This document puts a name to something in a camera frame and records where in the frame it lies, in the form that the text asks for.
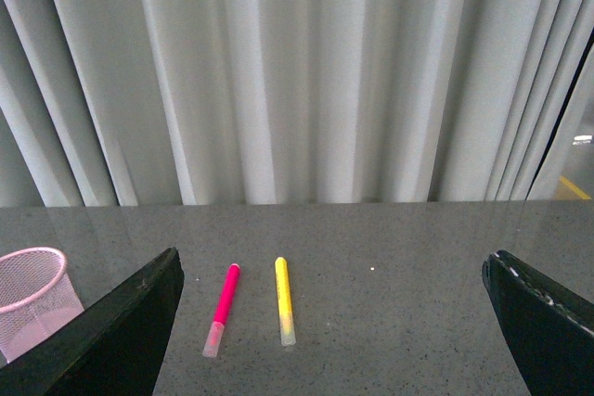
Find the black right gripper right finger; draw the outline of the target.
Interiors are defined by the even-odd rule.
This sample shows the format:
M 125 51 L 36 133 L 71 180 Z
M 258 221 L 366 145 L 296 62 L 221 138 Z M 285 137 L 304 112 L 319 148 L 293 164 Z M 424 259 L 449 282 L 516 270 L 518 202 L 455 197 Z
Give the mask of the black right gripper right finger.
M 593 393 L 593 303 L 505 250 L 482 266 L 484 287 L 532 395 Z

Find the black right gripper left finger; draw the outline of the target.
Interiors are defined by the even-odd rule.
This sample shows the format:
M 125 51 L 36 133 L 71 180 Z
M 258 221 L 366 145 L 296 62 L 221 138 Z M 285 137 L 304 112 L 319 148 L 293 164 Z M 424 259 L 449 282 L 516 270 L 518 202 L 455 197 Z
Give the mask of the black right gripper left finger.
M 1 370 L 4 395 L 150 395 L 184 286 L 166 249 Z

